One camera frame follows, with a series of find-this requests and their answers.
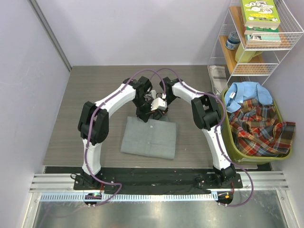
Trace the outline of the grey long sleeve shirt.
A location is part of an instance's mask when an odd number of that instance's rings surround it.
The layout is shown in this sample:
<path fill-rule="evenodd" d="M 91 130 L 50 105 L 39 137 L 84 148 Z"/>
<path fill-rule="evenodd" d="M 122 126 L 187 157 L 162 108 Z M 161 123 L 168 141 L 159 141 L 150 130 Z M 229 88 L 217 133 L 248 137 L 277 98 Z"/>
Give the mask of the grey long sleeve shirt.
<path fill-rule="evenodd" d="M 127 117 L 121 152 L 145 157 L 173 160 L 176 151 L 177 124 L 163 116 L 143 122 Z"/>

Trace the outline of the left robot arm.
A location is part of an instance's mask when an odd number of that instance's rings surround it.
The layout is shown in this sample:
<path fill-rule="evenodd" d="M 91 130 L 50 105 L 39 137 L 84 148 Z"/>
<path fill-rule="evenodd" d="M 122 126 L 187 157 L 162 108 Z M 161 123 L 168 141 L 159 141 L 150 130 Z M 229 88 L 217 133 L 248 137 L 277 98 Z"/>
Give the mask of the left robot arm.
<path fill-rule="evenodd" d="M 111 115 L 124 104 L 132 101 L 136 106 L 136 116 L 145 123 L 151 115 L 151 102 L 145 98 L 152 90 L 152 84 L 146 77 L 139 80 L 126 79 L 118 89 L 106 98 L 96 102 L 86 102 L 83 106 L 78 131 L 84 144 L 84 164 L 81 176 L 83 183 L 95 190 L 101 184 L 100 155 L 103 141 L 109 133 Z"/>

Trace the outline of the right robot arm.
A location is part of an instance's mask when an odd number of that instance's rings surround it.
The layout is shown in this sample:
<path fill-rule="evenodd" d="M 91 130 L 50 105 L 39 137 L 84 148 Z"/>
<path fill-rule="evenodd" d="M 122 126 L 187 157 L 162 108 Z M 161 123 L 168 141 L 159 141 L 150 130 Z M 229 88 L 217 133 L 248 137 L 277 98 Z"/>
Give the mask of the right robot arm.
<path fill-rule="evenodd" d="M 165 89 L 168 105 L 176 98 L 191 105 L 194 123 L 204 133 L 211 151 L 214 181 L 221 188 L 230 186 L 236 177 L 236 170 L 221 135 L 222 117 L 216 96 L 189 87 L 179 79 L 170 80 L 168 77 L 160 82 L 160 86 Z"/>

